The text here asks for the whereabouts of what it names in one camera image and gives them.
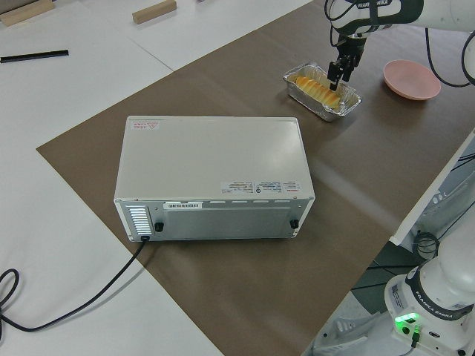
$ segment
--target black cable connector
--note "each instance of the black cable connector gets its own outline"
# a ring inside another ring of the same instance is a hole
[[[7,293],[7,295],[2,300],[0,300],[0,340],[1,340],[1,322],[2,321],[4,321],[7,324],[10,324],[15,329],[21,330],[23,332],[37,332],[39,330],[49,328],[50,326],[53,326],[54,324],[57,324],[60,321],[63,321],[64,319],[67,319],[67,318],[75,315],[76,313],[80,312],[84,308],[87,308],[90,304],[94,303],[97,299],[99,299],[116,282],[116,280],[118,280],[119,277],[127,270],[127,268],[138,257],[138,255],[142,251],[145,244],[150,240],[150,237],[149,236],[142,236],[141,240],[142,240],[142,243],[140,244],[140,247],[135,251],[135,253],[131,257],[131,259],[122,267],[122,269],[114,276],[114,278],[112,278],[112,280],[103,289],[101,289],[99,291],[99,293],[94,295],[90,300],[88,300],[86,303],[82,304],[81,306],[77,307],[73,311],[70,311],[69,313],[62,315],[61,317],[58,317],[55,320],[50,321],[49,323],[43,324],[41,326],[36,326],[36,327],[33,327],[33,328],[27,328],[25,326],[21,326],[20,324],[14,322],[10,318],[6,317],[1,312],[2,306],[13,296],[13,293],[15,293],[15,290],[18,287],[19,280],[20,280],[20,273],[14,268],[10,268],[10,269],[6,270],[5,272],[3,272],[0,276],[0,283],[9,274],[13,274],[14,281],[13,281],[13,285],[12,285],[11,289],[9,290],[9,292]]]

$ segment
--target brown paper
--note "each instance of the brown paper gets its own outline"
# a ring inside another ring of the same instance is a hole
[[[294,240],[150,243],[140,257],[226,356],[302,353],[474,128],[473,88],[444,87],[428,102],[413,102],[383,83],[390,60],[426,64],[423,31],[413,27],[368,39],[350,81],[363,102],[347,117],[325,122],[288,97],[286,71],[336,59],[322,3],[210,53],[38,148],[133,251],[113,204],[127,116],[298,118],[317,199]],[[461,38],[441,32],[437,41],[447,46],[453,36]],[[444,73],[457,70],[459,54],[455,44],[433,53]]]

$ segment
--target ventilation grille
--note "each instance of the ventilation grille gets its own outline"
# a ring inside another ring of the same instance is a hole
[[[152,235],[151,221],[148,218],[148,211],[145,206],[128,206],[128,213],[135,231],[139,236]]]

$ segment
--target pink plate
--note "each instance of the pink plate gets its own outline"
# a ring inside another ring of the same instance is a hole
[[[412,100],[427,100],[440,92],[440,82],[429,68],[404,59],[384,66],[384,81],[395,93]]]

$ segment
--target bread loaf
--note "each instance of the bread loaf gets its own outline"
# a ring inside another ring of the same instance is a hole
[[[306,76],[298,76],[295,80],[296,85],[302,89],[303,92],[311,96],[318,102],[332,108],[338,108],[340,104],[340,96],[333,90],[324,87],[314,79]]]

